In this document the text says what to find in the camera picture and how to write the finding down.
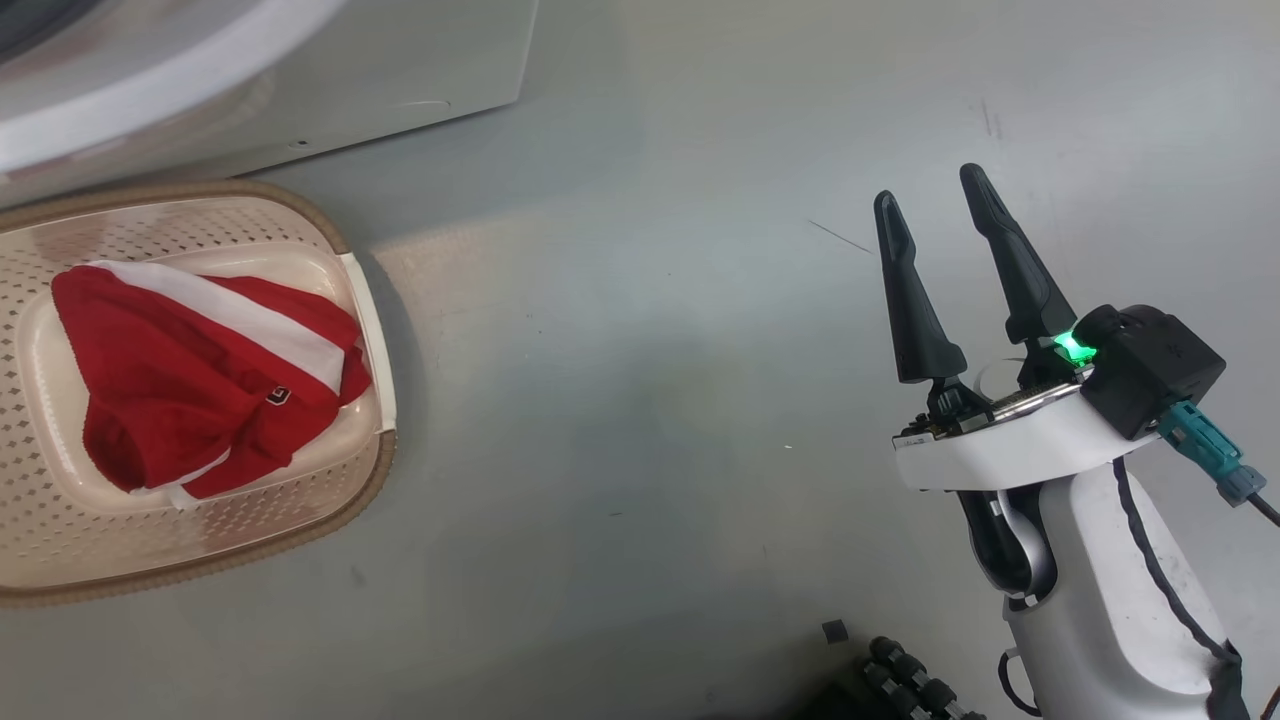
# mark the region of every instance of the basket rim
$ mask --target basket rim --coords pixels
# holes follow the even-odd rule
[[[40,202],[0,213],[0,233],[92,213],[212,197],[255,197],[276,202],[312,223],[335,255],[351,251],[333,222],[310,201],[276,186],[244,179],[129,187]],[[68,605],[161,588],[256,562],[320,539],[355,520],[381,491],[396,454],[396,430],[387,430],[376,437],[378,457],[364,487],[346,505],[325,518],[256,543],[164,568],[41,588],[0,585],[0,609]]]

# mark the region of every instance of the teal connector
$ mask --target teal connector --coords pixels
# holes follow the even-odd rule
[[[1201,466],[1217,483],[1217,492],[1231,507],[1267,484],[1261,473],[1240,464],[1244,454],[1217,429],[1193,402],[1183,401],[1165,413],[1157,430],[1165,442]]]

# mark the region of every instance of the gray floor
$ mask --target gray floor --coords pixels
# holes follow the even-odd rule
[[[1019,716],[959,506],[893,475],[924,391],[852,245],[895,190],[952,340],[1009,355],[956,179],[984,164],[1078,310],[1224,351],[1207,409],[1280,475],[1277,40],[1266,0],[545,0],[520,104],[265,176],[371,274],[383,495],[282,557],[0,618],[0,714],[756,717],[850,657],[842,618]],[[1280,533],[1170,452],[1135,471],[1260,708]]]

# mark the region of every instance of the laundry basket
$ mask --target laundry basket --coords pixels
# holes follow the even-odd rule
[[[84,450],[88,391],[49,283],[90,260],[257,275],[358,318],[374,382],[284,469],[178,509],[111,486]],[[125,190],[0,214],[0,606],[159,587],[297,547],[381,488],[396,400],[360,264],[305,200],[255,182]]]

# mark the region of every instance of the white washing machine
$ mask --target white washing machine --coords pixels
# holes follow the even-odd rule
[[[512,102],[538,0],[0,0],[0,208]]]

